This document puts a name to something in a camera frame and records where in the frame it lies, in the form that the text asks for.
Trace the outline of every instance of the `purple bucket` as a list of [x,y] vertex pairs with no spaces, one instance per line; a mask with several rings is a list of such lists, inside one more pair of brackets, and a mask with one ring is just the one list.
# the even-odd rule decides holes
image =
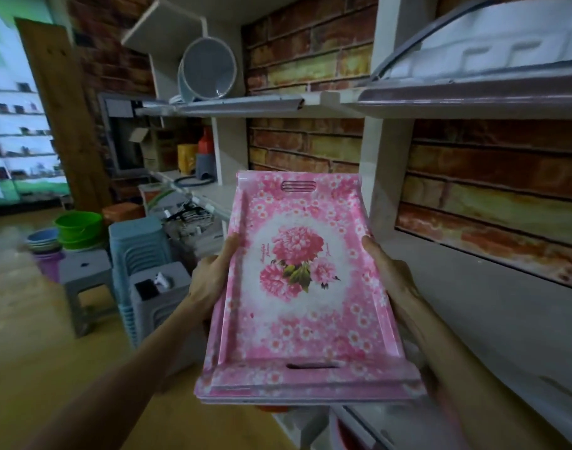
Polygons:
[[56,283],[59,282],[59,262],[65,258],[62,251],[53,254],[34,254],[40,273]]

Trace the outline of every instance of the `floor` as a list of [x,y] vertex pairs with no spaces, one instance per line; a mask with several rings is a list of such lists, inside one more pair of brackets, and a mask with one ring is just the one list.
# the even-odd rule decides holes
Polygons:
[[[0,450],[17,448],[51,414],[130,354],[118,316],[76,340],[62,288],[42,277],[25,236],[52,225],[60,209],[0,218]],[[104,305],[103,289],[84,297]],[[206,406],[192,394],[200,368],[176,375],[149,403],[126,450],[294,448],[268,413],[251,406]]]

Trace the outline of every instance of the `wooden plank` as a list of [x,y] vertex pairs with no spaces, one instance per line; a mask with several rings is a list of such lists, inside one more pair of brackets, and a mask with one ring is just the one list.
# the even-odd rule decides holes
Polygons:
[[16,23],[75,208],[100,212],[112,204],[110,182],[67,31],[26,19]]

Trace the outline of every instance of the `plastic tray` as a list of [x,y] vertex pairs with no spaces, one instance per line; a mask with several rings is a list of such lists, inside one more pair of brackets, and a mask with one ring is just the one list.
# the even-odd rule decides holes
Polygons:
[[229,232],[242,246],[215,307],[199,396],[423,393],[361,246],[369,230],[357,175],[240,172]]

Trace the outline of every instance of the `brick wall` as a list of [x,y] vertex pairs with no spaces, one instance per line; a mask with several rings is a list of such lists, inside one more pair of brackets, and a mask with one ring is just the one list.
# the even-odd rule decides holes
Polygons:
[[417,120],[396,226],[572,287],[572,121]]
[[[248,94],[345,89],[369,75],[378,0],[300,0],[242,29]],[[358,171],[362,119],[251,119],[254,170]]]
[[148,56],[121,46],[123,33],[138,21],[152,0],[67,0],[84,91],[100,141],[100,154],[112,168],[98,93],[154,95]]

